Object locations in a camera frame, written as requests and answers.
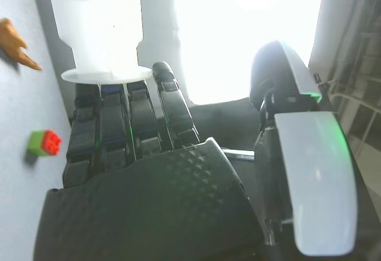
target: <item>toy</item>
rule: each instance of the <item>toy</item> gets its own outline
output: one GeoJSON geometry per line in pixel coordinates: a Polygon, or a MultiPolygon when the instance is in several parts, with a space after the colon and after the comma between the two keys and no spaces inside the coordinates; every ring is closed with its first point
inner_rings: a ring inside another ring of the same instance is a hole
{"type": "Polygon", "coordinates": [[[62,140],[52,130],[32,132],[28,150],[36,156],[55,156],[60,151],[62,140]]]}
{"type": "Polygon", "coordinates": [[[0,47],[16,62],[35,70],[42,70],[39,64],[20,49],[21,47],[27,49],[26,42],[14,28],[11,20],[7,18],[0,20],[0,47]]]}

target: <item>bright window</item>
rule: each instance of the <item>bright window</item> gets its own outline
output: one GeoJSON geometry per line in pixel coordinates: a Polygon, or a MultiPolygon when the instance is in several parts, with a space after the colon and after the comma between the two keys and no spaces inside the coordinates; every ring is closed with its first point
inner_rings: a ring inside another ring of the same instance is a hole
{"type": "Polygon", "coordinates": [[[181,60],[195,104],[245,98],[258,48],[288,42],[306,65],[320,0],[174,0],[181,60]]]}

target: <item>white container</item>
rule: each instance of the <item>white container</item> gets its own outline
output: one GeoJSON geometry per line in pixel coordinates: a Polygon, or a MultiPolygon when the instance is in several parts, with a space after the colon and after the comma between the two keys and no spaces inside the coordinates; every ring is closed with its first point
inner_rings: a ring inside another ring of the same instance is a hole
{"type": "Polygon", "coordinates": [[[117,84],[144,80],[152,71],[138,66],[143,39],[140,0],[51,0],[58,35],[74,54],[75,83],[117,84]]]}

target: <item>orange toy dinosaur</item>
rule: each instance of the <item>orange toy dinosaur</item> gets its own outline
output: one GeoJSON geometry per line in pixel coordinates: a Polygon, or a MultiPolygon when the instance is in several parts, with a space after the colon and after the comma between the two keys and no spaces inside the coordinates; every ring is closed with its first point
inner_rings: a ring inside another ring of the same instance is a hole
{"type": "Polygon", "coordinates": [[[35,70],[42,70],[40,65],[30,59],[20,48],[27,48],[25,41],[14,28],[12,22],[7,19],[0,20],[0,47],[7,55],[25,66],[35,70]]]}

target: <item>robotic hand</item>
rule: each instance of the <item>robotic hand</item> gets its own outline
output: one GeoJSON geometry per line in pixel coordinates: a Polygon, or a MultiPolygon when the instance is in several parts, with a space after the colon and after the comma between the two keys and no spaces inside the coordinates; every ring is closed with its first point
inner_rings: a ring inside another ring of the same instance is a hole
{"type": "Polygon", "coordinates": [[[351,258],[359,230],[379,227],[339,124],[322,111],[325,88],[291,48],[269,43],[254,61],[255,154],[200,143],[170,66],[153,73],[163,130],[144,81],[77,84],[64,188],[46,195],[35,261],[304,260],[355,246],[351,258]]]}

